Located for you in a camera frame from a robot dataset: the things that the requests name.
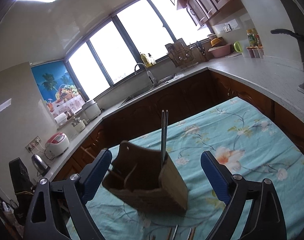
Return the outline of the wooden chopstick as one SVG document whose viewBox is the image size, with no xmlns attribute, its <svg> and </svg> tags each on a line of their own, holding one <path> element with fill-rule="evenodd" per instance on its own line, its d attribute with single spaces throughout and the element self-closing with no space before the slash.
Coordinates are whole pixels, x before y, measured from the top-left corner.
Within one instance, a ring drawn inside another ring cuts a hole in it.
<svg viewBox="0 0 304 240">
<path fill-rule="evenodd" d="M 167 235 L 166 240 L 170 240 L 170 237 L 171 237 L 171 235 L 172 235 L 172 230 L 173 230 L 173 228 L 170 228 L 170 229 L 169 229 L 169 232 L 168 232 L 168 235 Z"/>
</svg>

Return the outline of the steel electric kettle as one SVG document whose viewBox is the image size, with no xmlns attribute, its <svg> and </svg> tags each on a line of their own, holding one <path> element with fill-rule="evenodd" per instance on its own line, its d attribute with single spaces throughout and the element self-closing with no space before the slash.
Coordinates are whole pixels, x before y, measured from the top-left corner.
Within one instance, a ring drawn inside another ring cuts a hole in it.
<svg viewBox="0 0 304 240">
<path fill-rule="evenodd" d="M 45 176 L 49 170 L 49 165 L 37 154 L 33 154 L 31 157 L 33 166 L 37 169 L 37 171 L 42 175 Z"/>
</svg>

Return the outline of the red white rice cooker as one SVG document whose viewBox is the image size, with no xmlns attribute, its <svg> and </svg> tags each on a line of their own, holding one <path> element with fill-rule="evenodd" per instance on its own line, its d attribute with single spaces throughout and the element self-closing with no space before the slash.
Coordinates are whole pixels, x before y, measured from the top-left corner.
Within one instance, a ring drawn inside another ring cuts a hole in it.
<svg viewBox="0 0 304 240">
<path fill-rule="evenodd" d="M 46 142 L 45 155 L 51 159 L 56 158 L 62 155 L 68 149 L 69 145 L 70 142 L 65 133 L 56 133 Z"/>
</svg>

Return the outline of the teal floral tablecloth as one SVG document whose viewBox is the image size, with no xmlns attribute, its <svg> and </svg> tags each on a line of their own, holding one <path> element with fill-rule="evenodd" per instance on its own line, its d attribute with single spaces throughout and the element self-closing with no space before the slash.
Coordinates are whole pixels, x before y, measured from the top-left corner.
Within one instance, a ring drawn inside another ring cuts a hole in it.
<svg viewBox="0 0 304 240">
<path fill-rule="evenodd" d="M 168 127 L 167 152 L 187 185 L 187 212 L 141 213 L 100 187 L 86 206 L 104 237 L 165 239 L 178 224 L 176 239 L 186 239 L 191 228 L 195 239 L 205 239 L 225 208 L 201 168 L 206 150 L 246 180 L 269 178 L 287 238 L 298 237 L 304 227 L 304 155 L 268 117 L 237 97 Z"/>
</svg>

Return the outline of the wooden utensil holder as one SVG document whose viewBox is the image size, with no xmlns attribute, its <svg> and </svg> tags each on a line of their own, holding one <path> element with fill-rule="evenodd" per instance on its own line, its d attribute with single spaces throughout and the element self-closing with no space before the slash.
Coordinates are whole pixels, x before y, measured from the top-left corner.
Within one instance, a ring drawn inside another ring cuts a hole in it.
<svg viewBox="0 0 304 240">
<path fill-rule="evenodd" d="M 112 169 L 102 186 L 114 196 L 143 213 L 185 213 L 188 189 L 168 154 L 128 141 L 119 145 Z"/>
</svg>

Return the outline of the small white appliance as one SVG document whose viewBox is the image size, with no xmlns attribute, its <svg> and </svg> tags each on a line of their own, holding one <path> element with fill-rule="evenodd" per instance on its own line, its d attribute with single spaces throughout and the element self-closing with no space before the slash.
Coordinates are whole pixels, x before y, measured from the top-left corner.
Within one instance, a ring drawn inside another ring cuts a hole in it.
<svg viewBox="0 0 304 240">
<path fill-rule="evenodd" d="M 82 132 L 86 128 L 86 124 L 81 118 L 73 118 L 72 126 L 78 133 Z"/>
</svg>

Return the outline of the fruit picture window poster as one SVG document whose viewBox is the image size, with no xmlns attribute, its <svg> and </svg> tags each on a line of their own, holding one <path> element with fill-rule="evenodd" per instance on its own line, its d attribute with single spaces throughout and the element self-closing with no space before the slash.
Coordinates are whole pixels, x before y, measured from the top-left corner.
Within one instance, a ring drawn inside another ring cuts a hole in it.
<svg viewBox="0 0 304 240">
<path fill-rule="evenodd" d="M 85 101 L 63 61 L 31 68 L 37 87 L 54 118 L 72 110 L 78 112 Z"/>
</svg>

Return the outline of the lower wooden cabinets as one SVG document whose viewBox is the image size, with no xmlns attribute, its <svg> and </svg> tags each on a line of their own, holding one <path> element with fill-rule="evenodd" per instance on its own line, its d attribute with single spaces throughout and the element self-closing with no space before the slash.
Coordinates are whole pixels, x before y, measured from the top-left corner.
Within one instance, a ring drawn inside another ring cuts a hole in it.
<svg viewBox="0 0 304 240">
<path fill-rule="evenodd" d="M 91 163 L 103 148 L 118 145 L 123 140 L 134 139 L 161 127 L 161 111 L 169 110 L 169 123 L 203 112 L 235 96 L 256 107 L 272 120 L 304 154 L 304 123 L 277 100 L 237 81 L 235 77 L 204 70 L 131 105 L 123 105 L 100 116 L 95 125 L 72 154 L 54 172 L 53 179 L 61 180 L 79 172 Z"/>
</svg>

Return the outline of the chrome sink faucet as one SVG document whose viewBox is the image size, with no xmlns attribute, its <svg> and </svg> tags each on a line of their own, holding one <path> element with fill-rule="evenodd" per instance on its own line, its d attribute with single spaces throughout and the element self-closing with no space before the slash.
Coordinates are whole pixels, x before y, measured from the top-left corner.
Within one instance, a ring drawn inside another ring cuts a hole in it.
<svg viewBox="0 0 304 240">
<path fill-rule="evenodd" d="M 134 66 L 134 74 L 137 75 L 138 74 L 138 71 L 136 70 L 136 68 L 139 67 L 140 69 L 142 68 L 148 79 L 150 80 L 150 82 L 155 85 L 157 83 L 157 79 L 153 76 L 152 72 L 150 70 L 148 70 L 148 68 L 146 67 L 145 64 L 143 63 L 137 63 L 135 66 Z"/>
</svg>

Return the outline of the condiment bottles set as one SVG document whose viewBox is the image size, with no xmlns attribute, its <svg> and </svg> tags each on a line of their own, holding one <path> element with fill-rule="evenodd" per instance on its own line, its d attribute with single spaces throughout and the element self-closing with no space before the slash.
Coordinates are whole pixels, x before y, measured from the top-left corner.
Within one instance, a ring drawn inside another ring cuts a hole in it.
<svg viewBox="0 0 304 240">
<path fill-rule="evenodd" d="M 263 59 L 264 49 L 256 29 L 247 29 L 246 32 L 249 42 L 249 47 L 247 47 L 247 51 L 249 52 L 250 58 Z"/>
</svg>

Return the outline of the pink basin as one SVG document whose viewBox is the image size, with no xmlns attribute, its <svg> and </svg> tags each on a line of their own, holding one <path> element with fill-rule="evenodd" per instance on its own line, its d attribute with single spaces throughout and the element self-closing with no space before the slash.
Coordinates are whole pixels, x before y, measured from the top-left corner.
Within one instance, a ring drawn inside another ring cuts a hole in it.
<svg viewBox="0 0 304 240">
<path fill-rule="evenodd" d="M 224 46 L 210 48 L 208 51 L 215 58 L 225 57 L 225 56 L 231 54 L 231 47 L 230 47 L 230 44 L 226 44 Z"/>
</svg>

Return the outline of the green cup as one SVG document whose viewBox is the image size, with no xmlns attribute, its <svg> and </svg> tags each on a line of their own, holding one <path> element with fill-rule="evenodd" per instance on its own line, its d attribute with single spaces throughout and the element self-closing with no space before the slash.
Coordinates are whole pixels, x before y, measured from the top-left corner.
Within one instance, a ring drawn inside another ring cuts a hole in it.
<svg viewBox="0 0 304 240">
<path fill-rule="evenodd" d="M 240 41 L 236 41 L 236 42 L 233 44 L 233 47 L 234 47 L 234 50 L 235 50 L 237 53 L 242 53 L 242 52 L 243 52 L 242 44 L 241 44 Z"/>
</svg>

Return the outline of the yellow oil bottle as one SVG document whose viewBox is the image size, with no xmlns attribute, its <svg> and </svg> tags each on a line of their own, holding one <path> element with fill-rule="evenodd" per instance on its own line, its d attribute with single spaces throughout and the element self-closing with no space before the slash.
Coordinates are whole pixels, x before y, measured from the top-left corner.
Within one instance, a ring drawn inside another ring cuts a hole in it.
<svg viewBox="0 0 304 240">
<path fill-rule="evenodd" d="M 151 63 L 151 61 L 149 60 L 149 58 L 144 53 L 140 53 L 140 57 L 141 57 L 141 59 L 142 59 L 142 61 L 145 64 L 146 67 L 151 67 L 153 65 Z"/>
</svg>

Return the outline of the dish drying rack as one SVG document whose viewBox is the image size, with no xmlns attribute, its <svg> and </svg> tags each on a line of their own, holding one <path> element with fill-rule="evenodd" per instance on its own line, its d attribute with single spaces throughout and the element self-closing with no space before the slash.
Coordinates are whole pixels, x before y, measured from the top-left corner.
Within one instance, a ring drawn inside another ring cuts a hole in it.
<svg viewBox="0 0 304 240">
<path fill-rule="evenodd" d="M 198 63 L 192 50 L 187 46 L 182 38 L 179 38 L 174 43 L 165 45 L 168 51 L 168 56 L 176 67 L 186 68 Z"/>
</svg>

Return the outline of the knife block with knives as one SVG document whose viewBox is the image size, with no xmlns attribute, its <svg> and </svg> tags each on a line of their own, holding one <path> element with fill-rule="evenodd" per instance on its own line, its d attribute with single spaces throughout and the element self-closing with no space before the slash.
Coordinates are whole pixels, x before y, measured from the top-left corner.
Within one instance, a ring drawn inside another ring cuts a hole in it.
<svg viewBox="0 0 304 240">
<path fill-rule="evenodd" d="M 200 60 L 200 62 L 207 62 L 207 56 L 206 56 L 206 50 L 202 43 L 200 41 L 195 42 L 196 49 L 198 50 L 197 52 L 197 59 Z"/>
</svg>

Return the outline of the wall power socket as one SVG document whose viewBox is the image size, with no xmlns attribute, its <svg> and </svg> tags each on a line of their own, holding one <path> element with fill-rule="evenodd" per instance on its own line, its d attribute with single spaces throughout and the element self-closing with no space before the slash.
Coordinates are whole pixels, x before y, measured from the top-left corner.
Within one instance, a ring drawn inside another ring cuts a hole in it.
<svg viewBox="0 0 304 240">
<path fill-rule="evenodd" d="M 30 143 L 28 143 L 25 148 L 26 150 L 31 153 L 34 149 L 39 150 L 40 148 L 41 139 L 39 136 L 36 136 Z"/>
</svg>

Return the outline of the wall light switch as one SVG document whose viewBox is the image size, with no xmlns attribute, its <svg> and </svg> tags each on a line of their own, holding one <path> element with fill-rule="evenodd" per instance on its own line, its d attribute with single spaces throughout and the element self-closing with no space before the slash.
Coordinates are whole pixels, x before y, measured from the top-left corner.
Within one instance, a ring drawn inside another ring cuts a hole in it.
<svg viewBox="0 0 304 240">
<path fill-rule="evenodd" d="M 229 24 L 224 25 L 224 31 L 225 33 L 228 33 L 230 31 L 232 31 L 232 27 Z"/>
</svg>

